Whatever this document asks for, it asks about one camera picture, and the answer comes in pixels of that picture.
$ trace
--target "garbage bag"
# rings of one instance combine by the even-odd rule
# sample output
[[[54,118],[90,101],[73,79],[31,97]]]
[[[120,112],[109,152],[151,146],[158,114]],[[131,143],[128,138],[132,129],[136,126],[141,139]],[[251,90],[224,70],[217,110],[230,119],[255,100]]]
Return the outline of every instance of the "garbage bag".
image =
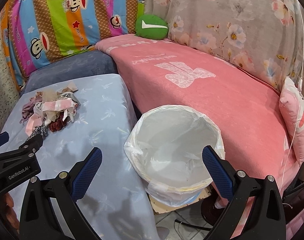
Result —
[[[179,207],[213,181],[202,161],[207,145],[225,158],[221,131],[209,117],[188,106],[166,105],[142,115],[124,150],[146,192]]]

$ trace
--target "metal screw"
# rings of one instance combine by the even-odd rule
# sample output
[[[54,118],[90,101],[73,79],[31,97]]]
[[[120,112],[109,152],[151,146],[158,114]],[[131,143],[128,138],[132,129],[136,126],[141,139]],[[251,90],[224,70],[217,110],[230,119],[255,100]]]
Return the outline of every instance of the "metal screw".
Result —
[[[32,177],[31,179],[30,179],[30,181],[31,181],[31,183],[35,183],[36,181],[37,181],[37,177]]]
[[[244,171],[238,171],[237,175],[241,178],[244,178],[246,176],[246,173]]]
[[[274,177],[272,175],[268,175],[267,176],[267,179],[270,181],[270,182],[273,182],[274,181]]]
[[[68,176],[68,173],[66,173],[65,171],[62,171],[60,174],[59,174],[59,178],[60,179],[64,179]]]

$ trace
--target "green pillow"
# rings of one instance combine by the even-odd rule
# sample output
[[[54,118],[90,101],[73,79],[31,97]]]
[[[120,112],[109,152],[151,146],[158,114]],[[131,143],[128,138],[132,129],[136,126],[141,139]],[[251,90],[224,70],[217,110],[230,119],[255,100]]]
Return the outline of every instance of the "green pillow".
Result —
[[[137,19],[135,31],[136,36],[152,40],[162,40],[168,34],[168,25],[158,16],[145,14]]]

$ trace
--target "tiled floor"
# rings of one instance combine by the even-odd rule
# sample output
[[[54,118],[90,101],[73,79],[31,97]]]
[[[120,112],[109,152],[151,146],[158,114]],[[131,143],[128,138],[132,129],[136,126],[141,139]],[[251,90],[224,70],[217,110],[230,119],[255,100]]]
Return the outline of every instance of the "tiled floor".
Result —
[[[190,206],[172,211],[169,213],[156,215],[155,223],[157,227],[169,228],[170,233],[165,240],[203,240],[207,235],[208,231],[200,231],[198,229],[186,227],[178,223],[174,224],[174,220],[178,219],[185,223],[189,223],[201,227],[211,227],[207,224],[201,216],[201,205],[202,201],[199,201]]]

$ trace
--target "grey cushion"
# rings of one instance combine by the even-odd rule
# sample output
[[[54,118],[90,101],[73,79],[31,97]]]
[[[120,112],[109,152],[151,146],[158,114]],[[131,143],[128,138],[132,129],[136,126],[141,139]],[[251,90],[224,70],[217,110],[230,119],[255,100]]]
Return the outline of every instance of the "grey cushion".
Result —
[[[24,93],[62,81],[102,74],[117,74],[114,60],[98,50],[64,58],[33,72]]]

